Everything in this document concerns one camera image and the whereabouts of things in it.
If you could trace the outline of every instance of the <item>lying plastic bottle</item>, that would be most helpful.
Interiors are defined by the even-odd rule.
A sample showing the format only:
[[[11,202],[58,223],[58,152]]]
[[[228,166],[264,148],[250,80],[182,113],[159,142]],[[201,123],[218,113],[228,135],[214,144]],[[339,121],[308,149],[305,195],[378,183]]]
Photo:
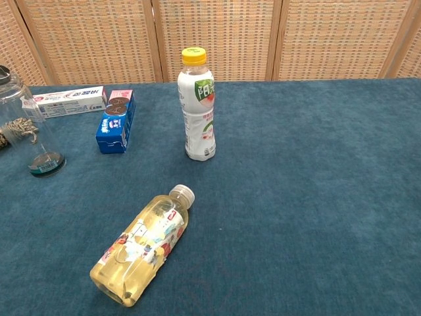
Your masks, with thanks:
[[[182,184],[154,197],[92,268],[92,281],[118,303],[133,306],[186,229],[194,200]]]

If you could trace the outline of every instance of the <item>juice bottle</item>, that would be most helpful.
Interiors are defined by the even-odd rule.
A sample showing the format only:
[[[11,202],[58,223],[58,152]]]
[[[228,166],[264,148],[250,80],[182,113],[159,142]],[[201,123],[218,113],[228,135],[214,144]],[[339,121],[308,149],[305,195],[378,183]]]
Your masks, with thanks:
[[[92,268],[100,290],[124,306],[133,306],[183,234],[194,193],[181,184],[156,196]]]
[[[178,95],[186,128],[186,152],[205,161],[215,155],[213,128],[214,80],[206,66],[206,51],[190,47],[182,51],[185,67],[178,75]]]

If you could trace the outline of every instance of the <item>blue and white box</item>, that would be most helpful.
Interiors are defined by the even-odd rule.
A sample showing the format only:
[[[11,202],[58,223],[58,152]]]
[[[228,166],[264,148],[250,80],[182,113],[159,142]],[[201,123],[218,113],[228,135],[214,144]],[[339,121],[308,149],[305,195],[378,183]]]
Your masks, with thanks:
[[[126,152],[135,109],[133,90],[111,92],[96,136],[101,153]]]

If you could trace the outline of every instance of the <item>white bottle cap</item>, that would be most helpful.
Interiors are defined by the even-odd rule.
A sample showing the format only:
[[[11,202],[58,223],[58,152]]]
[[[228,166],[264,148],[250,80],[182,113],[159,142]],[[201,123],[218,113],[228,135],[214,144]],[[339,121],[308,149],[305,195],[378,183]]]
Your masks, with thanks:
[[[189,209],[191,205],[193,204],[193,202],[195,201],[195,194],[193,193],[193,191],[191,191],[190,188],[188,188],[187,186],[184,186],[183,184],[177,184],[170,191],[170,194],[171,193],[177,193],[183,196],[187,200],[187,205],[186,205],[187,209]]]

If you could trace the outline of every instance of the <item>white bottle label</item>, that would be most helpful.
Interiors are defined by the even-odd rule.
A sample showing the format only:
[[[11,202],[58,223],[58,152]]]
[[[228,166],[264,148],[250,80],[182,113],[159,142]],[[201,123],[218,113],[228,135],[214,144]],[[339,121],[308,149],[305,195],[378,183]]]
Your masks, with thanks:
[[[183,225],[183,218],[175,209],[165,212],[163,218],[149,229],[143,219],[138,219],[129,232],[123,232],[115,241],[114,244],[124,245],[121,250],[125,250],[116,253],[115,259],[125,263],[142,258],[155,267],[160,256],[164,261],[170,254],[183,233]],[[115,247],[111,246],[98,263],[104,265],[114,249]]]
[[[178,92],[186,127],[186,151],[190,157],[206,160],[214,155],[214,80],[210,71],[191,76],[180,73]]]
[[[215,151],[213,109],[201,115],[183,111],[186,126],[186,151],[194,155],[209,156]]]

